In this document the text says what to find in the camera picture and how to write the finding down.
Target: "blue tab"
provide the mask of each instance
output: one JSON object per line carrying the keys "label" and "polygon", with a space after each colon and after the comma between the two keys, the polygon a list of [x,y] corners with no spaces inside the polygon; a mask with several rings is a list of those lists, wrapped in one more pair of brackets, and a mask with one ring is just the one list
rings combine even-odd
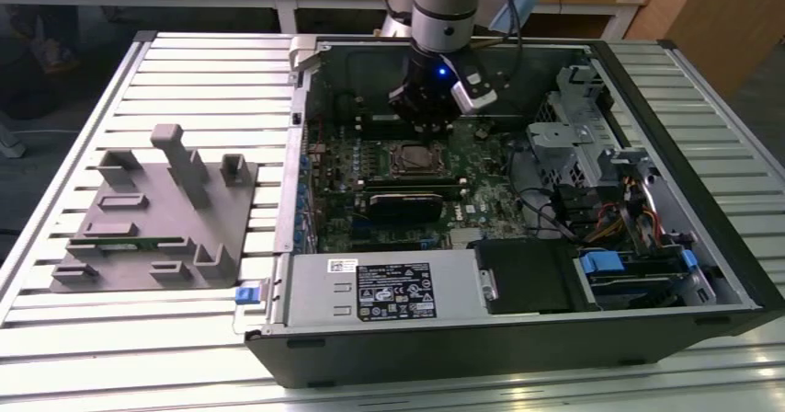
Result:
{"label": "blue tab", "polygon": [[698,258],[690,249],[682,250],[682,259],[685,260],[685,264],[689,269],[694,269],[698,266]]}
{"label": "blue tab", "polygon": [[261,289],[260,288],[237,288],[234,292],[236,304],[260,304],[261,303]]}
{"label": "blue tab", "polygon": [[615,251],[590,251],[579,258],[586,274],[597,271],[623,271],[622,258]]}

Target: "slotted aluminum surface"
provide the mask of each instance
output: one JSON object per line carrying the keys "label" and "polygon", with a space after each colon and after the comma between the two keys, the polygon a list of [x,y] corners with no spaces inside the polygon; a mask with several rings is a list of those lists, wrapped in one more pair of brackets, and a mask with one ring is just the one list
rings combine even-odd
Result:
{"label": "slotted aluminum surface", "polygon": [[[204,148],[206,161],[240,152],[264,164],[241,278],[269,275],[285,151],[277,132],[288,125],[292,95],[286,48],[282,36],[160,34],[129,57],[116,97],[108,93],[105,110],[98,107],[89,138],[85,129],[85,152],[61,196],[53,196],[50,214],[44,214],[10,276],[5,305],[0,303],[0,315],[9,307],[0,328],[0,410],[785,407],[785,391],[775,383],[785,375],[785,320],[741,337],[707,340],[654,365],[286,391],[234,333],[232,289],[49,293],[50,261],[64,255],[65,239],[101,181],[89,167],[102,149],[124,146],[142,160],[160,160],[146,148],[146,132],[158,122],[177,122],[192,132],[185,144]],[[154,60],[145,58],[153,50]],[[618,44],[613,50],[771,279],[785,288],[785,182],[777,166],[737,118],[707,97],[711,92],[690,81],[673,54],[653,43]],[[214,90],[218,86],[238,89]],[[217,91],[230,93],[218,98]],[[619,121],[634,142],[629,118],[619,116]],[[417,370],[417,362],[402,364]]]}

